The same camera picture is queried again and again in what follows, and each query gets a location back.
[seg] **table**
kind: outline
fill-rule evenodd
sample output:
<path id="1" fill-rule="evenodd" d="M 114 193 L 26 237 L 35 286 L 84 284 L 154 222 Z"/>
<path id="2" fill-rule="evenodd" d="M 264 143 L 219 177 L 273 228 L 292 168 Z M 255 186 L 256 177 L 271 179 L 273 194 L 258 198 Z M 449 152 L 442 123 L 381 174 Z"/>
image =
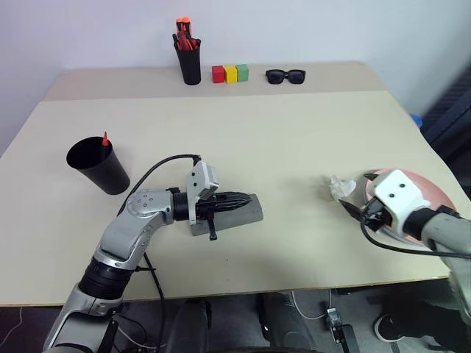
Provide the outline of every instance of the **table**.
<path id="1" fill-rule="evenodd" d="M 368 243 L 329 194 L 332 174 L 415 171 L 465 217 L 455 177 L 383 83 L 360 63 L 251 65 L 248 82 L 185 86 L 178 68 L 64 73 L 0 159 L 1 305 L 61 304 L 78 282 L 126 193 L 109 196 L 65 163 L 82 138 L 107 130 L 135 183 L 158 160 L 201 154 L 219 191 L 257 193 L 264 220 L 192 237 L 188 222 L 157 231 L 148 248 L 169 298 L 340 288 L 447 276 L 440 259 Z M 303 85 L 269 85 L 267 68 L 304 68 Z M 183 187 L 179 160 L 149 188 Z M 383 235 L 378 239 L 392 242 Z M 146 272 L 124 298 L 155 299 Z"/>

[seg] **black sunglasses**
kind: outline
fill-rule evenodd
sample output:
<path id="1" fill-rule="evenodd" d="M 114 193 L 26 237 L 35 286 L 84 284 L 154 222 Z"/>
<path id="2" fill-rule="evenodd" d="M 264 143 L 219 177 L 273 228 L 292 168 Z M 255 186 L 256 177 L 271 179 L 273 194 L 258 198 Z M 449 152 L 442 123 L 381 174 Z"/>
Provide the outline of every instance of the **black sunglasses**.
<path id="1" fill-rule="evenodd" d="M 279 85 L 284 79 L 288 79 L 290 83 L 299 85 L 304 82 L 306 71 L 304 70 L 290 70 L 288 72 L 283 70 L 267 70 L 265 76 L 268 79 L 268 83 L 272 85 Z"/>

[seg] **gray robot arm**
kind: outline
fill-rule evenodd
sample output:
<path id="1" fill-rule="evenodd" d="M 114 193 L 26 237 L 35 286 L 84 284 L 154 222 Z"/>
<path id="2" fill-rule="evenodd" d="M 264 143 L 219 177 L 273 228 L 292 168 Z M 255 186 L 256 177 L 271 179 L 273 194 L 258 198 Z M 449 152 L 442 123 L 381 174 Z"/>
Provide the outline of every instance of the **gray robot arm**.
<path id="1" fill-rule="evenodd" d="M 105 230 L 83 278 L 73 287 L 49 331 L 43 350 L 98 352 L 116 333 L 112 315 L 157 229 L 174 221 L 194 224 L 197 219 L 206 220 L 213 240 L 217 238 L 214 213 L 234 210 L 252 200 L 244 193 L 215 194 L 217 187 L 215 171 L 200 160 L 187 177 L 185 193 L 169 189 L 132 194 L 124 211 Z"/>
<path id="2" fill-rule="evenodd" d="M 448 207 L 428 208 L 420 189 L 400 170 L 381 175 L 365 174 L 372 180 L 373 199 L 361 209 L 341 202 L 349 214 L 372 230 L 390 226 L 397 236 L 412 235 L 438 254 L 460 254 L 461 258 L 441 256 L 450 269 L 463 321 L 471 324 L 471 222 Z"/>

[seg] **black pen holder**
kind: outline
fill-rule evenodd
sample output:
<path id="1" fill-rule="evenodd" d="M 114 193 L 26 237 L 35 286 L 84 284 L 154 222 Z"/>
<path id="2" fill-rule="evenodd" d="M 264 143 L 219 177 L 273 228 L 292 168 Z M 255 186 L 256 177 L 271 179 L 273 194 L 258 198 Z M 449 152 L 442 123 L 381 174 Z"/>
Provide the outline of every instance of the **black pen holder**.
<path id="1" fill-rule="evenodd" d="M 101 137 L 77 142 L 67 153 L 67 164 L 77 169 L 109 195 L 118 195 L 130 186 L 130 178 L 119 162 L 113 145 L 102 150 Z"/>
<path id="2" fill-rule="evenodd" d="M 187 85 L 198 85 L 201 82 L 201 66 L 199 64 L 199 46 L 201 40 L 197 39 L 198 48 L 194 50 L 181 50 L 174 45 L 177 51 L 180 68 L 182 69 L 183 81 Z"/>

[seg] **crumpled tissue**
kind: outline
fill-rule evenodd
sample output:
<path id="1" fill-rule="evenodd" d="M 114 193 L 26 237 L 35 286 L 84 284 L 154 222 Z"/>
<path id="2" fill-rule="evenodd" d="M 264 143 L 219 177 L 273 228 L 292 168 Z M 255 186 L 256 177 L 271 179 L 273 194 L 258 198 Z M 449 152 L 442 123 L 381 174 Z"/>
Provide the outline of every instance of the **crumpled tissue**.
<path id="1" fill-rule="evenodd" d="M 355 188 L 355 180 L 343 180 L 336 175 L 330 177 L 330 194 L 337 202 L 339 202 L 339 199 L 349 196 Z"/>

